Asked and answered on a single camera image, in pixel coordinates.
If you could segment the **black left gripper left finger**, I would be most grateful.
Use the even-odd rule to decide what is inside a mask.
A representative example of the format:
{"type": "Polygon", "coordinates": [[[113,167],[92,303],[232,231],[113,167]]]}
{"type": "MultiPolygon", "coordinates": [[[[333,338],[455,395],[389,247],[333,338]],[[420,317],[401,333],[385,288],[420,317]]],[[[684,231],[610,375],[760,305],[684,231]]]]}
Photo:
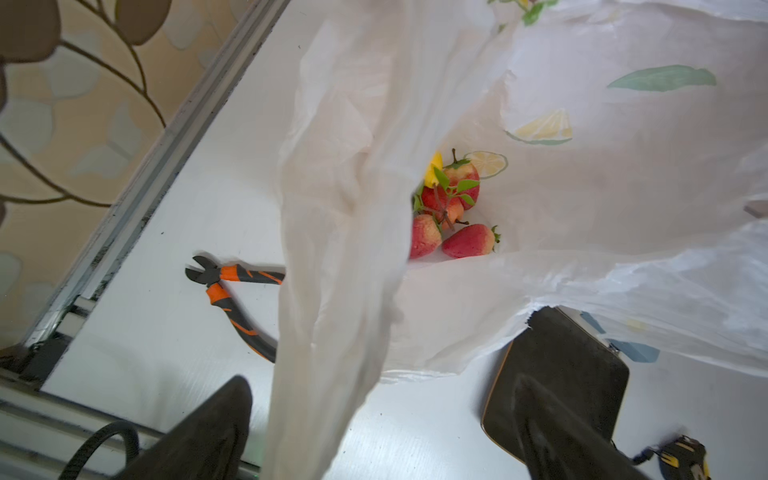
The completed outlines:
{"type": "Polygon", "coordinates": [[[252,392],[231,378],[208,400],[128,464],[118,479],[234,479],[249,436],[252,392]]]}

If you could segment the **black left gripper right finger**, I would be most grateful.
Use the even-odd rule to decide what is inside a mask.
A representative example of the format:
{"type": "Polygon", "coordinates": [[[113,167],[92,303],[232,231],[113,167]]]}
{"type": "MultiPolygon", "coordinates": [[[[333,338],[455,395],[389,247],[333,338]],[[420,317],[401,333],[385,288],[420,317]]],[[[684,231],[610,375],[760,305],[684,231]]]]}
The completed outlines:
{"type": "Polygon", "coordinates": [[[644,479],[631,461],[535,379],[515,383],[513,419],[532,479],[644,479]]]}

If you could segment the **fake strawberry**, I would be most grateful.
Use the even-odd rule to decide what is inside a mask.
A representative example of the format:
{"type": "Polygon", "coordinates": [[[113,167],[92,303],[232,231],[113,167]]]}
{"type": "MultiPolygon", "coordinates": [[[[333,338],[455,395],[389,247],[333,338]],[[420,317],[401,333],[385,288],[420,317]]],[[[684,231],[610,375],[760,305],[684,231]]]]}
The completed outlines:
{"type": "Polygon", "coordinates": [[[430,214],[417,215],[413,220],[410,260],[432,254],[442,243],[441,230],[430,214]]]}
{"type": "Polygon", "coordinates": [[[489,255],[500,242],[496,227],[473,224],[459,230],[442,244],[442,251],[451,258],[461,259],[489,255]]]}
{"type": "Polygon", "coordinates": [[[457,160],[437,171],[439,184],[434,188],[423,186],[417,191],[418,211],[432,214],[444,228],[463,224],[464,212],[475,206],[480,177],[470,160],[457,160]]]}

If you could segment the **fake yellow lemon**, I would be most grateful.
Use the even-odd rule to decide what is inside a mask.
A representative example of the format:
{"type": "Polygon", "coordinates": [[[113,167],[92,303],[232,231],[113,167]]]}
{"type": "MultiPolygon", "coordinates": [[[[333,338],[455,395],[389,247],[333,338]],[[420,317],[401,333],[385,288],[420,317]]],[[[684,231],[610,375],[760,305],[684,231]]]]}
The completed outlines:
{"type": "Polygon", "coordinates": [[[425,176],[424,176],[424,186],[426,188],[434,188],[439,184],[439,179],[437,175],[437,171],[441,171],[443,169],[443,157],[442,154],[437,151],[430,161],[430,164],[426,170],[425,176]]]}

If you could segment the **white lemon-print plastic bag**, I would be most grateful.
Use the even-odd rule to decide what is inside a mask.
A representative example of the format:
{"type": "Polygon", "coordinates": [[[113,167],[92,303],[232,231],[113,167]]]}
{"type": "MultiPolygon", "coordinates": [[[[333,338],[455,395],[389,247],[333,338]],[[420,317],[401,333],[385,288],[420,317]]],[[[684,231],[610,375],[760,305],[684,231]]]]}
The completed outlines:
{"type": "Polygon", "coordinates": [[[767,372],[763,1],[337,1],[278,178],[266,479],[321,478],[381,378],[458,373],[544,306],[767,372]],[[437,151],[479,196],[410,260],[437,151]],[[473,224],[495,250],[446,255],[473,224]]]}

